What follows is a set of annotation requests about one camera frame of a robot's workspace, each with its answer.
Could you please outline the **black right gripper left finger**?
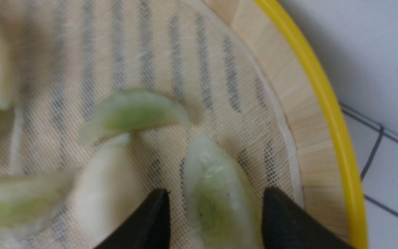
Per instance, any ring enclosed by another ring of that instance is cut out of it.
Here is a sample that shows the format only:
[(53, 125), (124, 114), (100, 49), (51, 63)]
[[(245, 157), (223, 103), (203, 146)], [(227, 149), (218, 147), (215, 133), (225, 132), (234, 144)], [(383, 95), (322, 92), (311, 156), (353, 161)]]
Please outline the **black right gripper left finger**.
[(170, 199), (166, 189), (155, 189), (97, 249), (169, 249)]

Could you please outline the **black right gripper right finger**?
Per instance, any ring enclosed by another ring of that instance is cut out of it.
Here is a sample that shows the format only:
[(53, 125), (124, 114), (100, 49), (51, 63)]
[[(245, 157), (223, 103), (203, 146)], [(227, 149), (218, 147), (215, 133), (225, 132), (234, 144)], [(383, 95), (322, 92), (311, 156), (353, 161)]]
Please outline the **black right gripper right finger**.
[(264, 190), (262, 238), (266, 249), (351, 249), (274, 186)]

